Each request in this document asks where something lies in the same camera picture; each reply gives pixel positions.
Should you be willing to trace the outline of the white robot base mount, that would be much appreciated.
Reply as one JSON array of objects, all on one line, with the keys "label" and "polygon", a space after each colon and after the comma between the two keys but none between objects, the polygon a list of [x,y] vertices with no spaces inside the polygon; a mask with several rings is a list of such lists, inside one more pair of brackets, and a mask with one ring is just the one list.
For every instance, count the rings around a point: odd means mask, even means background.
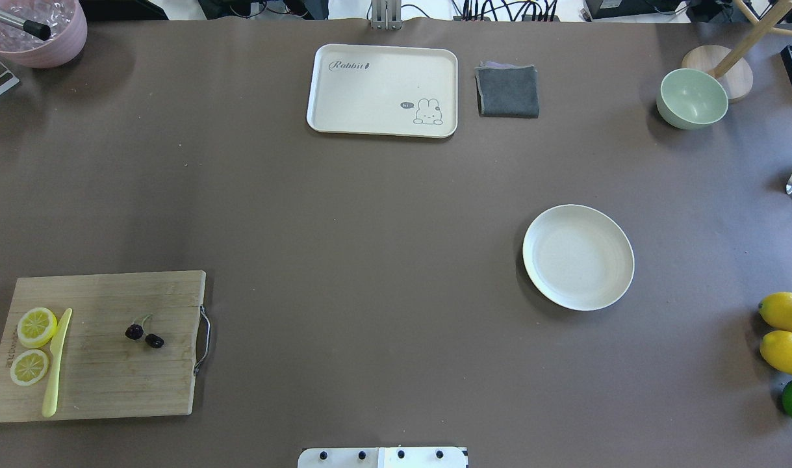
[{"label": "white robot base mount", "polygon": [[468,467],[460,447],[310,448],[298,456],[298,467]]}]

